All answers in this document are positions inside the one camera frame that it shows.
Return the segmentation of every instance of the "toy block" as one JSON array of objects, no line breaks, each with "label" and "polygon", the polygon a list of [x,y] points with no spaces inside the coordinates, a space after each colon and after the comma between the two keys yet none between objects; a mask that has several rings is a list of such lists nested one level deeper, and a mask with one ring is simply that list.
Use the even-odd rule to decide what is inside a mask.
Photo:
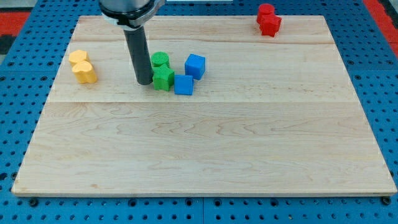
[{"label": "toy block", "polygon": [[185,74],[191,75],[194,79],[200,80],[206,69],[206,58],[190,54],[185,62]]},{"label": "toy block", "polygon": [[80,84],[97,82],[93,66],[85,60],[76,63],[72,67],[72,72]]},{"label": "toy block", "polygon": [[174,76],[174,93],[178,95],[192,95],[193,93],[193,76],[191,75],[175,75]]},{"label": "toy block", "polygon": [[170,91],[170,86],[174,84],[174,71],[166,64],[160,67],[154,67],[154,81],[155,90]]},{"label": "toy block", "polygon": [[273,15],[275,13],[275,7],[271,4],[261,4],[257,13],[257,23],[261,23],[262,16]]},{"label": "toy block", "polygon": [[282,18],[275,15],[265,15],[261,17],[260,30],[261,35],[269,35],[275,37],[279,31]]},{"label": "toy block", "polygon": [[160,67],[166,64],[170,68],[169,56],[165,52],[156,52],[150,58],[153,67]]},{"label": "toy block", "polygon": [[88,53],[84,50],[75,50],[69,55],[69,63],[72,67],[84,60],[90,62],[90,59],[88,58]]}]

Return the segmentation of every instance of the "green block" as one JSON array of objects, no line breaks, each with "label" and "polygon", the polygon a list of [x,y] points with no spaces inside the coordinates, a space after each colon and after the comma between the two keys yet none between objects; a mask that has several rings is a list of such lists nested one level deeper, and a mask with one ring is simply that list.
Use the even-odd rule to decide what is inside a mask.
[{"label": "green block", "polygon": [[154,81],[155,90],[170,91],[170,86],[174,85],[174,71],[169,69],[166,64],[153,69],[154,77],[152,79]]},{"label": "green block", "polygon": [[165,52],[156,52],[150,58],[153,67],[160,67],[164,64],[170,68],[169,56]]}]

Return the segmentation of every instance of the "wooden cutting board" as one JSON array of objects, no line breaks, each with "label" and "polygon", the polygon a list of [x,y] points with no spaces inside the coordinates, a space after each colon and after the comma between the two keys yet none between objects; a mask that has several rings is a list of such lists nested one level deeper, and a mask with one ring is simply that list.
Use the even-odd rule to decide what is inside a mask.
[{"label": "wooden cutting board", "polygon": [[[23,197],[326,197],[397,189],[322,16],[157,16],[151,53],[176,74],[206,57],[193,96],[135,79],[121,29],[78,21],[12,191]],[[69,52],[89,53],[77,84]]]}]

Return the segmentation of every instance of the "blue cube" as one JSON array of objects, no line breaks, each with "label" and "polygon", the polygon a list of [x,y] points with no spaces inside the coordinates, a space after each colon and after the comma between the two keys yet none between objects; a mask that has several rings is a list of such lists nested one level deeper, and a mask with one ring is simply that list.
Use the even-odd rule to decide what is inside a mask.
[{"label": "blue cube", "polygon": [[178,95],[192,95],[193,77],[191,75],[174,75],[174,93]]},{"label": "blue cube", "polygon": [[205,64],[205,57],[190,54],[185,62],[185,74],[193,76],[196,80],[200,80],[206,69]]}]

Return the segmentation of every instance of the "yellow cylinder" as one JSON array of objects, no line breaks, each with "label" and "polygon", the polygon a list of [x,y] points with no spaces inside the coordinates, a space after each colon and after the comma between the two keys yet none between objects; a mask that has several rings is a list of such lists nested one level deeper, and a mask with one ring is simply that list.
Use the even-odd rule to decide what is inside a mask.
[{"label": "yellow cylinder", "polygon": [[72,67],[72,72],[75,74],[76,79],[80,84],[97,82],[97,76],[94,72],[93,66],[85,60],[75,64]]},{"label": "yellow cylinder", "polygon": [[70,53],[69,55],[69,63],[73,67],[77,63],[81,61],[90,62],[90,58],[88,57],[88,53],[84,50],[75,50],[74,52]]}]

